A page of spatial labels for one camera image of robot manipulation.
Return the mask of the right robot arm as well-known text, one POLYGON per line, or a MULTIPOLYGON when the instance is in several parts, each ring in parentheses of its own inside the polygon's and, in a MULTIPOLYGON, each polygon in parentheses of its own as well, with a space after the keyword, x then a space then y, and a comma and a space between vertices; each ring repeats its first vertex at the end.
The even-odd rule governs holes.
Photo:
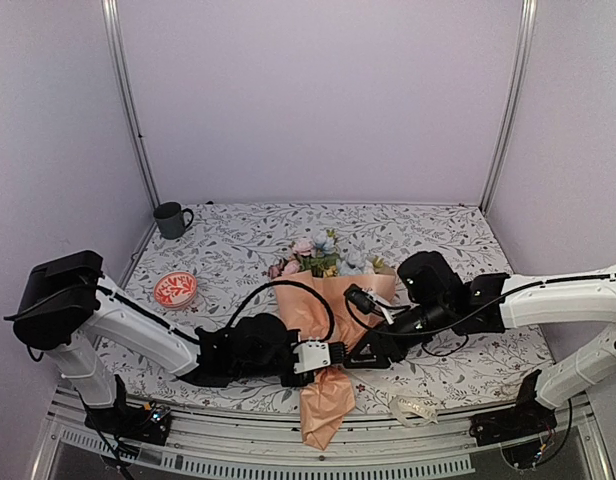
POLYGON ((409 304, 365 327, 346 362, 362 389, 444 409, 531 395, 505 427, 525 436, 544 409, 616 372, 616 264, 550 276, 482 274, 462 281, 436 251, 405 260, 409 304))

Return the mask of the pale pink white flower stem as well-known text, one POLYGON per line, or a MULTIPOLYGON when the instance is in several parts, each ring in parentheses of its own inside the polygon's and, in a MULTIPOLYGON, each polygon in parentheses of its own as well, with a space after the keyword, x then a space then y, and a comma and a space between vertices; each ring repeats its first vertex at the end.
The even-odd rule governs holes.
POLYGON ((316 253, 312 239, 304 237, 291 245, 291 256, 288 258, 283 270, 283 275, 294 275, 312 269, 311 261, 316 253))

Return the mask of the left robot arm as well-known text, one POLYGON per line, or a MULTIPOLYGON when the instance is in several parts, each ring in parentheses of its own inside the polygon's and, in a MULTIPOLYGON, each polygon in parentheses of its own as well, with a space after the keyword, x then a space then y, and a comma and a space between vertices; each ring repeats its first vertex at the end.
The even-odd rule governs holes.
POLYGON ((214 332, 186 334, 131 299, 102 271, 102 258, 85 250, 33 268, 18 311, 8 316, 15 336, 43 351, 86 405, 116 434, 136 426, 136 412, 88 338, 104 337, 194 386, 224 388, 250 376, 279 376, 303 386, 329 365, 327 345, 304 340, 277 317, 258 314, 214 332))

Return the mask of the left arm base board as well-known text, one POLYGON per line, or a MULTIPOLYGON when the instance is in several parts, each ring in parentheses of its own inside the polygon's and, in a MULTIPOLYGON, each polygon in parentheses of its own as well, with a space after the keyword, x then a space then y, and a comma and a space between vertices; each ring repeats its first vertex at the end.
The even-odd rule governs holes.
POLYGON ((115 438, 164 446, 171 428, 171 410, 150 402, 148 406, 128 404, 110 408, 85 406, 85 425, 115 438))

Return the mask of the beige wrapping paper sheet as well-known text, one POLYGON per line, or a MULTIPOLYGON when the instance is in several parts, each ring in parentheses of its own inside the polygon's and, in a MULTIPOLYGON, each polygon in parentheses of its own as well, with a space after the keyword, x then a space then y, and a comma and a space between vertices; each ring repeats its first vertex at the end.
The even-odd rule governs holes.
POLYGON ((366 333, 347 313, 344 292, 355 284, 390 302, 396 291, 396 274, 390 267, 378 273, 326 278, 304 271, 284 274, 276 283, 279 316, 288 329, 299 331, 304 342, 295 351, 295 371, 315 376, 300 391, 302 441, 325 450, 344 417, 355 408, 352 383, 336 365, 328 345, 343 345, 350 351, 366 333))

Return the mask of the blue fake flower stem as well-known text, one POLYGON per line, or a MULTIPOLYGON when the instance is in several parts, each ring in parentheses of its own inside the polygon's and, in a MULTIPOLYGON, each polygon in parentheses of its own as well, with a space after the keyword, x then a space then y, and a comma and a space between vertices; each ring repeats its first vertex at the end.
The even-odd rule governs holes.
POLYGON ((334 229, 326 229, 313 237, 314 260, 322 277, 374 274, 371 259, 361 250, 341 247, 334 229))

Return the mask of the right arm base board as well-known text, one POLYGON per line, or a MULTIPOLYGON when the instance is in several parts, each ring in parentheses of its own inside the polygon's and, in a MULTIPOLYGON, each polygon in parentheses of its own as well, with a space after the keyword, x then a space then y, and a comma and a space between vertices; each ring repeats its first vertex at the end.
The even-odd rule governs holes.
POLYGON ((472 416, 469 435, 478 446, 533 437, 531 441, 501 450, 509 466, 517 470, 528 470, 537 467, 544 459, 556 426, 553 410, 543 407, 510 407, 472 416))

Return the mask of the white lace ribbon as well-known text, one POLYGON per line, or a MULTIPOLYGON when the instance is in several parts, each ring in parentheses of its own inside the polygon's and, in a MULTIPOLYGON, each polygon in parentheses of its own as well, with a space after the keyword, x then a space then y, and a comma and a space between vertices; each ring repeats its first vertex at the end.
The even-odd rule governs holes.
POLYGON ((354 414, 385 414, 404 427, 438 423, 441 400, 417 386, 414 365, 406 361, 387 369, 342 369, 352 383, 357 402, 354 414))

